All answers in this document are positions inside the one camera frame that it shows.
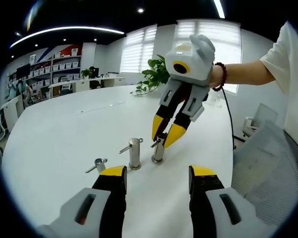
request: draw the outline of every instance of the human hand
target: human hand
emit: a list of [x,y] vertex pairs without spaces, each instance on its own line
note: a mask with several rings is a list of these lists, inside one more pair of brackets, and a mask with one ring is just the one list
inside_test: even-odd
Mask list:
[[223,77],[223,70],[222,70],[221,66],[213,65],[212,72],[210,75],[209,87],[216,88],[216,87],[220,86],[220,84],[222,82],[222,77]]

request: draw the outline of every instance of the potted plant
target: potted plant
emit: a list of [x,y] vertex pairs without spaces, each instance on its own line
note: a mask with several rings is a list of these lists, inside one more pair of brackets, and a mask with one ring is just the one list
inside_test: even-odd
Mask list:
[[159,59],[149,59],[148,65],[151,69],[142,71],[145,76],[144,81],[137,83],[135,92],[131,92],[134,96],[148,94],[155,90],[160,84],[166,84],[170,74],[165,68],[165,59],[161,55],[157,55]]
[[86,68],[81,71],[81,74],[84,77],[84,79],[88,79],[91,76],[92,71],[89,68]]

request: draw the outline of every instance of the white wall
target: white wall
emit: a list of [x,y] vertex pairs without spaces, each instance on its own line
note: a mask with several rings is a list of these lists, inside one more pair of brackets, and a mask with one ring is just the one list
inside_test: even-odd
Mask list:
[[80,69],[84,70],[94,66],[96,44],[84,43],[81,50]]
[[[175,25],[157,28],[153,57],[156,54],[165,55],[173,44]],[[242,62],[260,59],[272,47],[273,42],[255,33],[242,30]],[[118,40],[108,45],[107,69],[119,71],[124,40]],[[140,73],[121,73],[126,78],[126,84],[136,84],[143,80]],[[276,124],[283,127],[288,99],[282,94],[276,82],[262,86],[239,85],[237,95],[227,93],[227,100],[232,114],[234,134],[242,136],[242,126],[245,117],[253,117],[260,103],[272,108],[278,113]]]
[[107,46],[96,45],[94,67],[99,68],[99,75],[107,73],[106,55]]
[[173,38],[175,32],[175,24],[167,26],[159,26],[155,34],[153,56],[158,59],[156,55],[165,56],[172,49]]
[[119,72],[121,55],[123,53],[125,38],[117,40],[107,46],[106,64],[107,72]]

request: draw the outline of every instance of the black cable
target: black cable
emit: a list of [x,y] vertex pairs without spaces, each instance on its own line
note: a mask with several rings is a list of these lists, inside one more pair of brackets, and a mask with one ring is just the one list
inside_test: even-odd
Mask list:
[[223,94],[224,94],[224,98],[225,98],[225,101],[226,101],[226,106],[227,106],[227,110],[228,110],[228,114],[229,114],[230,126],[231,126],[231,128],[232,128],[232,141],[233,141],[233,151],[234,151],[235,145],[234,145],[233,120],[232,120],[232,115],[231,115],[230,110],[229,110],[229,106],[228,106],[228,102],[227,102],[226,94],[225,94],[225,91],[224,91],[223,88],[222,88],[222,91],[223,91]]

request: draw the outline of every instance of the ceiling light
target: ceiling light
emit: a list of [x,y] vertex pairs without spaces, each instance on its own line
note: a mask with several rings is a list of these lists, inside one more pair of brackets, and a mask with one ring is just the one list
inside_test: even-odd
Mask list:
[[217,7],[217,11],[218,11],[220,18],[225,18],[220,0],[213,0],[213,1],[214,1],[215,6]]
[[43,33],[47,33],[47,32],[51,32],[51,31],[59,31],[59,30],[75,30],[75,29],[81,29],[81,30],[95,30],[95,31],[105,31],[105,32],[111,32],[111,33],[116,33],[116,34],[121,34],[123,35],[124,32],[122,31],[116,31],[116,30],[112,30],[112,29],[107,29],[107,28],[101,28],[101,27],[91,27],[91,26],[64,26],[64,27],[56,27],[56,28],[51,28],[51,29],[47,29],[47,30],[43,30],[43,31],[39,31],[36,33],[33,33],[31,35],[25,36],[22,39],[14,42],[10,48],[12,48],[13,46],[15,46],[16,44],[19,44],[20,42],[29,39],[33,36],[37,36]]

